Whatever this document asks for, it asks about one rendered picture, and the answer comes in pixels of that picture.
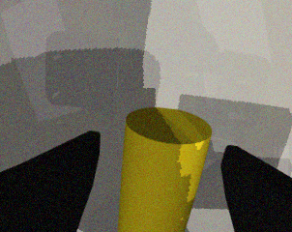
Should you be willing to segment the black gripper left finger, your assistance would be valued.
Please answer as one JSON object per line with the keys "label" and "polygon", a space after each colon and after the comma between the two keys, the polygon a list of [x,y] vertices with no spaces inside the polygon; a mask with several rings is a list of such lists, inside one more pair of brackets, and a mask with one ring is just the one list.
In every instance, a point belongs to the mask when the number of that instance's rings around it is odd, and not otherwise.
{"label": "black gripper left finger", "polygon": [[76,232],[100,158],[88,131],[0,173],[0,232]]}

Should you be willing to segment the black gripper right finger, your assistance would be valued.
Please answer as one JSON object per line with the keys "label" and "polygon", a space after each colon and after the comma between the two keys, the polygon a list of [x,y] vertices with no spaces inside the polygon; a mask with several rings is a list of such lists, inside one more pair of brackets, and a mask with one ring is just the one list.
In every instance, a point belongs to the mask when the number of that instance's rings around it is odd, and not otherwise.
{"label": "black gripper right finger", "polygon": [[222,180],[234,232],[292,232],[292,178],[243,148],[227,146]]}

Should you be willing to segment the yellow cylinder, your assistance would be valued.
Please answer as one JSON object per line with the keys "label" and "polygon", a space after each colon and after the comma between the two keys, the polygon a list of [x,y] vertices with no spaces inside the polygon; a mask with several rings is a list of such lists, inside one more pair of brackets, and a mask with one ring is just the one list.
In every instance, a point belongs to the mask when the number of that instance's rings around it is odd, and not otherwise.
{"label": "yellow cylinder", "polygon": [[211,135],[207,121],[181,109],[127,116],[118,232],[185,232]]}

